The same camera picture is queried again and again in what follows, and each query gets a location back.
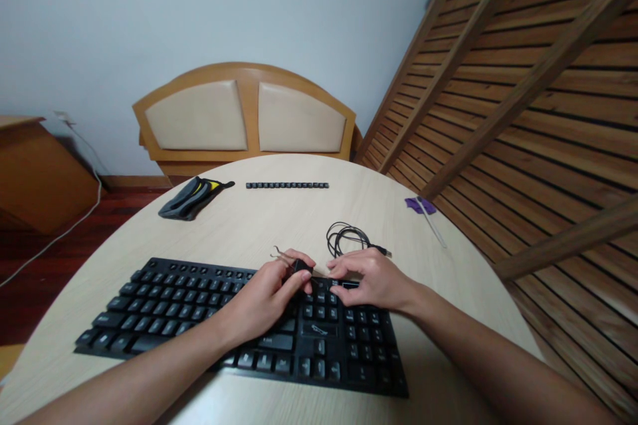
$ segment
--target black keyboard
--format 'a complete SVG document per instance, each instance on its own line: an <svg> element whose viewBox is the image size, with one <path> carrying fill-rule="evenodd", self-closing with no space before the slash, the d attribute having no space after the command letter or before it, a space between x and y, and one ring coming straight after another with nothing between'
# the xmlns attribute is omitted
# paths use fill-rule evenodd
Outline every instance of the black keyboard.
<svg viewBox="0 0 638 425"><path fill-rule="evenodd" d="M152 258L131 276L76 341L76 353L129 359L206 320L256 271ZM333 284L312 279L277 324L213 366L225 373L408 397L389 313L370 305L344 307Z"/></svg>

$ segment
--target black cable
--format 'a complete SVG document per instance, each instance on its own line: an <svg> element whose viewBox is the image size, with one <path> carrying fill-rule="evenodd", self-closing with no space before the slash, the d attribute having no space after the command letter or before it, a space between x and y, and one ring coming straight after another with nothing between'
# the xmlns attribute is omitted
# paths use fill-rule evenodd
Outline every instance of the black cable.
<svg viewBox="0 0 638 425"><path fill-rule="evenodd" d="M332 230L341 225L341 229L332 232ZM387 249L372 244L368 235L364 233L361 229L356 226L352 226L347 222L337 221L332 226L328 228L326 232L326 242L328 243L328 250L330 251L332 257L343 256L344 253L341 251L340 241L341 239L348 239L354 242L359 242L361 244L361 249L374 247L378 249L384 256L391 256L392 254Z"/></svg>

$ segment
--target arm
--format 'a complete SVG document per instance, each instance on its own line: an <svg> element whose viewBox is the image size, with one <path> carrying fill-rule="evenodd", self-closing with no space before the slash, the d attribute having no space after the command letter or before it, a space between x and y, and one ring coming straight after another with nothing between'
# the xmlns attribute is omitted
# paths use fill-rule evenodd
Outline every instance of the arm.
<svg viewBox="0 0 638 425"><path fill-rule="evenodd" d="M373 304L412 319L460 368L506 422L616 423L600 404L530 353L474 320L432 289L409 279L376 249L328 263L331 278L353 271L359 288L333 286L346 306Z"/></svg>
<svg viewBox="0 0 638 425"><path fill-rule="evenodd" d="M286 254L314 267L307 255ZM310 272L285 282L283 260L264 264L213 317L62 395L22 424L150 424L226 352L267 332L293 295L312 292Z"/></svg>

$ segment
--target round table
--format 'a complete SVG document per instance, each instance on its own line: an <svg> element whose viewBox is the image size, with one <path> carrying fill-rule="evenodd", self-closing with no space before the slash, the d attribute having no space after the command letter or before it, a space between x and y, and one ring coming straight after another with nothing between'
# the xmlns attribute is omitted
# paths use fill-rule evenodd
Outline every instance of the round table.
<svg viewBox="0 0 638 425"><path fill-rule="evenodd" d="M328 273L326 230L338 220L386 247L410 277L542 358L514 302L492 268L443 214L405 206L414 193L365 167L317 155L268 155L212 169L202 177L236 185L193 222L166 220L156 199L86 261L33 333L0 395L0 421L13 423L119 361L73 353L75 339L152 256L259 268L276 244L301 250ZM246 189L252 181L327 182L329 189ZM393 314L410 399L390 398L230 374L205 374L160 422L206 423L466 423L495 421L489 405L410 321Z"/></svg>

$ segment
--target wooden chair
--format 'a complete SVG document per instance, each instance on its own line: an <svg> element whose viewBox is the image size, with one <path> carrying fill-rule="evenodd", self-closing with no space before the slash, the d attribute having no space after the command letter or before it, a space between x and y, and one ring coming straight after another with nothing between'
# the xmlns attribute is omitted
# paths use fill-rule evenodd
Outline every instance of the wooden chair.
<svg viewBox="0 0 638 425"><path fill-rule="evenodd" d="M350 160L355 113L311 81L274 66L196 68L133 105L140 145L178 183L238 159L311 153Z"/></svg>

